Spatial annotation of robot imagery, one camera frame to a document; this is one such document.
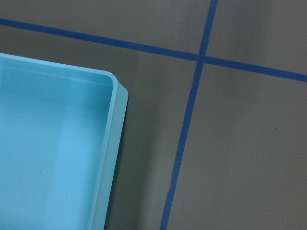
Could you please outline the light blue plastic bin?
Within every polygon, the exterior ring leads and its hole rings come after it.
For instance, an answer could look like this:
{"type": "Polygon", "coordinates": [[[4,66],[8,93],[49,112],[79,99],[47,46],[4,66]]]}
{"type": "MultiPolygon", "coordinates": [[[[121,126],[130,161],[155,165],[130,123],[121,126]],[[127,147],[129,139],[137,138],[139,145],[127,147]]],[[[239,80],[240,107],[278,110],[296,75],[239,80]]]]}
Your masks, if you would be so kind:
{"type": "Polygon", "coordinates": [[[1,229],[104,228],[127,101],[110,72],[1,54],[1,229]]]}

